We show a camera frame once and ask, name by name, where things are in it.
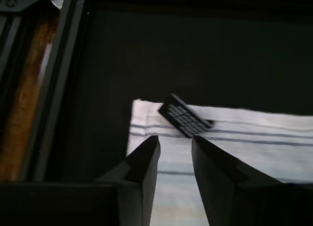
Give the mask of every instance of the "fabric cloth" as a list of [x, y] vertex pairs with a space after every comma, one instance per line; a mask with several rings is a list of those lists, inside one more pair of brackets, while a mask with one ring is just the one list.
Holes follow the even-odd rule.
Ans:
[[[128, 154], [158, 135], [161, 156], [151, 226], [207, 226], [194, 176], [191, 139], [157, 111], [161, 103], [133, 102]], [[283, 182], [313, 181], [313, 117], [190, 106], [214, 127], [202, 134], [248, 165]]]

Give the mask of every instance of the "dark background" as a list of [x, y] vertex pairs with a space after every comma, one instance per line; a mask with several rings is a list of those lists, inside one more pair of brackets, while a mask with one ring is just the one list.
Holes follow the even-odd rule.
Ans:
[[121, 161], [135, 99], [313, 114], [312, 33], [297, 15], [95, 3], [48, 179], [94, 181]]

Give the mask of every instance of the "wooden panel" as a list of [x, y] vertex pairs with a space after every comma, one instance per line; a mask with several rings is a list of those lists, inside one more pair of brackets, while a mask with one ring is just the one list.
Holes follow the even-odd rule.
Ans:
[[0, 181], [17, 179], [40, 92], [45, 52], [51, 47], [59, 16], [45, 14], [37, 23], [4, 135], [0, 140]]

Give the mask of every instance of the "white towel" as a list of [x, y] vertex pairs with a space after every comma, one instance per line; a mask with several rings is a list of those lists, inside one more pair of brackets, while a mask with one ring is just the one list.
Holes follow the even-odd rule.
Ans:
[[[207, 226], [194, 176], [191, 139], [157, 111], [161, 103], [133, 102], [128, 142], [131, 153], [158, 135], [161, 156], [151, 226]], [[283, 182], [313, 181], [313, 117], [190, 106], [216, 121], [201, 136], [252, 167]]]

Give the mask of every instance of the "black eraser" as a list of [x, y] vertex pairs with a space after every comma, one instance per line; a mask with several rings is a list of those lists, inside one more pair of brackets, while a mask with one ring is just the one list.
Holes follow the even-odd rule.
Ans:
[[213, 125], [212, 121], [202, 119], [174, 94], [166, 99], [158, 112], [187, 138], [207, 132]]

